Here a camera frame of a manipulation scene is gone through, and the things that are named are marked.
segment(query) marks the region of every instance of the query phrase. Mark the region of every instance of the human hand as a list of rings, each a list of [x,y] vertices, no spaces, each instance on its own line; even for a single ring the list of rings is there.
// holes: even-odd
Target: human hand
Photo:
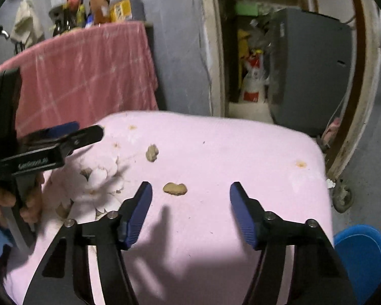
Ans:
[[[44,175],[42,173],[37,174],[37,186],[33,188],[27,195],[25,205],[20,209],[20,215],[26,223],[37,223],[41,218],[42,211],[42,184],[44,183]],[[13,207],[15,205],[15,196],[0,188],[0,226],[7,227],[7,221],[3,217],[1,207]]]

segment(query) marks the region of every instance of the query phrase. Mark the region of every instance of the pink table cover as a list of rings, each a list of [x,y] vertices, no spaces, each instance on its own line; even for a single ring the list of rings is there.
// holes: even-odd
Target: pink table cover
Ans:
[[[117,210],[144,180],[152,184],[153,201],[138,242],[124,252],[141,305],[242,304],[259,254],[243,241],[234,220],[229,198],[234,181],[283,219],[318,220],[332,241],[323,155],[307,135],[255,121],[162,112],[118,113],[100,125],[105,129],[100,143],[77,151],[63,169],[46,174],[35,251],[26,262],[14,251],[9,262],[6,289],[17,304],[62,226],[56,207],[73,199],[69,218],[94,221]],[[151,144],[160,152],[154,163],[145,158]],[[86,168],[97,176],[89,182],[80,174]],[[164,193],[168,182],[184,183],[188,193]],[[278,299],[282,305],[292,251],[287,252]],[[95,304],[102,305],[96,249],[90,248],[89,255]]]
[[[141,22],[106,24],[45,40],[0,65],[21,67],[17,131],[126,110],[157,110],[154,64]]]

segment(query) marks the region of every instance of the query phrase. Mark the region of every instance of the gray wall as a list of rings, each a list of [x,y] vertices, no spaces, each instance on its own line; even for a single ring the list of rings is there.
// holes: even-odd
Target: gray wall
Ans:
[[[369,224],[381,231],[381,72],[370,120],[342,178],[355,201],[340,218],[349,225]]]
[[[0,25],[10,32],[21,0],[6,0]],[[49,0],[33,0],[46,38],[51,37]],[[160,89],[160,109],[210,115],[210,79],[206,66],[201,0],[143,0],[147,20],[154,24],[154,62]],[[13,46],[0,38],[0,64],[13,55]]]

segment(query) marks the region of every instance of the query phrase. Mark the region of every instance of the grid pattern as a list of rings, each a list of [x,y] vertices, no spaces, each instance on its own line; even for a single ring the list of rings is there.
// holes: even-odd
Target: grid pattern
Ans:
[[[158,110],[157,78],[141,22],[106,24],[45,40],[0,65],[21,68],[19,136],[127,110]]]

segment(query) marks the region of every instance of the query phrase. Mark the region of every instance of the door frame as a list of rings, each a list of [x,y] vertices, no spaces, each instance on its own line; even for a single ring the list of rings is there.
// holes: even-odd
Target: door frame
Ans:
[[[210,74],[211,114],[225,117],[228,112],[224,73],[224,50],[218,0],[202,0],[205,39]],[[326,173],[338,179],[352,157],[364,132],[379,80],[381,52],[379,23],[374,0],[353,0],[357,14],[357,57],[352,89],[336,139],[326,155]]]

